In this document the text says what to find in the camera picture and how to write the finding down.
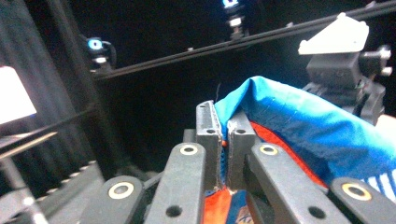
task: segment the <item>black pole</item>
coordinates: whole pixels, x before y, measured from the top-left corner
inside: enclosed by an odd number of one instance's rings
[[[100,132],[105,138],[106,146],[101,146],[105,148],[100,148],[99,150],[105,150],[110,158],[102,160],[104,161],[102,164],[100,160],[98,160],[98,163],[104,178],[109,179],[113,177],[119,169],[129,164],[128,157],[126,156],[121,140],[118,138],[115,129],[111,125],[111,117],[101,105],[100,95],[94,86],[90,68],[85,63],[83,51],[78,42],[79,31],[69,5],[63,0],[48,0],[47,2],[52,17],[55,19],[59,33],[61,34],[73,70],[82,82],[88,100],[96,105],[97,119],[93,120],[91,125],[98,125]],[[104,156],[97,151],[94,152],[94,154],[96,157]]]

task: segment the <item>metal bolt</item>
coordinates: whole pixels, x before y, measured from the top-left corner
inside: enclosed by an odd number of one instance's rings
[[[367,189],[358,184],[346,183],[343,184],[341,188],[349,197],[359,201],[369,201],[373,198]]]
[[[108,196],[112,199],[124,199],[134,192],[134,185],[129,182],[120,182],[108,191]]]

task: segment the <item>blue cloth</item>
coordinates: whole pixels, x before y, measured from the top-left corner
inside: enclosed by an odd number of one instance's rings
[[[252,77],[215,104],[223,136],[241,106],[250,120],[279,134],[326,183],[396,168],[396,141],[373,125],[308,92]]]

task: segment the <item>metal rod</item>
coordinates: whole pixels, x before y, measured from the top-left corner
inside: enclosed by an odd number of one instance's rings
[[[396,11],[396,1],[389,1],[385,3],[379,3],[375,4],[372,7],[365,7],[365,8],[359,8],[355,10],[351,10],[346,12],[346,15],[348,17],[351,17],[355,20],[367,20],[373,17],[381,16],[381,15],[386,15],[391,12]],[[160,59],[148,61],[145,63],[139,63],[127,67],[123,67],[120,69],[114,70],[112,73],[110,73],[107,76],[103,77],[97,77],[96,80],[104,80],[104,79],[110,79],[113,77],[119,77],[123,75],[128,75],[132,74],[135,72],[139,72],[142,70],[150,69],[153,67],[158,67],[161,65],[169,64],[169,63],[177,63],[181,61],[185,61],[188,59],[200,57],[200,56],[205,56],[209,54],[214,54],[214,53],[219,53],[225,50],[229,49],[238,49],[242,48],[244,46],[248,45],[253,45],[253,44],[258,44],[258,43],[263,43],[269,40],[275,40],[279,38],[283,38],[286,36],[291,36],[291,35],[297,35],[301,33],[306,33],[310,31],[314,31],[317,29],[321,29],[332,23],[338,15],[333,15],[330,17],[314,20],[314,21],[308,21],[304,22],[301,24],[296,24],[291,27],[285,27],[285,28],[280,28],[276,29],[273,31],[269,32],[264,32],[261,34],[257,35],[251,35],[248,37],[244,37],[241,40],[238,41],[228,41],[224,42],[221,44],[216,44],[200,49],[195,49],[193,51],[188,51],[188,52],[183,52],[167,57],[163,57]]]
[[[95,111],[95,109],[93,107],[89,108],[81,113],[76,114],[75,116],[73,116],[71,118],[64,119],[58,123],[37,129],[35,131],[32,131],[31,133],[25,135],[22,138],[10,140],[10,141],[6,142],[4,145],[0,146],[0,156],[1,156],[1,158],[4,158],[5,156],[3,154],[8,153],[10,150],[12,150],[16,147],[20,147],[24,144],[27,144],[27,143],[30,143],[30,142],[36,140],[37,138],[43,137],[44,135],[53,133],[54,131],[61,129],[62,127],[66,126],[66,125],[69,125],[69,124],[75,123],[75,122],[79,122],[82,119],[90,117],[94,114],[93,113],[94,111]]]
[[[105,168],[107,168],[108,172],[104,174],[104,178],[109,179],[117,172],[117,169],[125,167],[130,163],[128,161],[128,156],[124,151],[124,147],[116,130],[111,125],[111,117],[101,105],[101,96],[94,85],[90,69],[85,63],[86,58],[84,57],[81,45],[78,42],[78,26],[74,20],[70,6],[65,0],[48,0],[47,2],[49,4],[50,12],[57,23],[66,52],[71,60],[71,64],[73,65],[74,72],[82,82],[89,101],[96,104],[98,112],[97,125],[100,127],[100,132],[104,134],[107,144],[106,150],[109,152],[108,156],[110,156],[110,158],[107,158],[107,161],[109,161],[108,165],[115,166],[116,168],[116,170],[114,170],[106,165]]]

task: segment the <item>circular hole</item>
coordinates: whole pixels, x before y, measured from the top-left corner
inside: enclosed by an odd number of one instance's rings
[[[277,154],[277,149],[273,146],[268,146],[268,145],[261,146],[260,151],[269,156],[275,156]]]
[[[198,148],[193,145],[185,145],[180,149],[180,153],[186,156],[194,155],[197,152],[198,152]]]
[[[128,190],[128,187],[126,187],[126,186],[119,186],[119,187],[117,187],[116,189],[114,189],[114,192],[115,192],[116,194],[122,194],[122,193],[125,193],[127,190]]]
[[[308,208],[308,211],[313,217],[320,218],[320,219],[323,219],[326,217],[326,214],[323,212],[323,210],[321,210],[318,207],[311,206]]]
[[[364,192],[361,189],[355,188],[355,187],[349,187],[349,190],[354,193],[357,194],[359,196],[364,196]]]
[[[369,201],[372,199],[371,193],[364,187],[355,183],[345,183],[341,186],[342,190],[349,197],[359,201]]]
[[[166,209],[166,215],[169,217],[178,217],[181,214],[181,207],[177,205],[172,205]]]
[[[187,152],[192,152],[192,151],[194,151],[194,149],[193,149],[192,147],[186,147],[186,148],[184,148],[184,150],[187,151]]]
[[[112,199],[124,199],[134,192],[134,185],[129,182],[120,182],[108,190],[108,196]]]

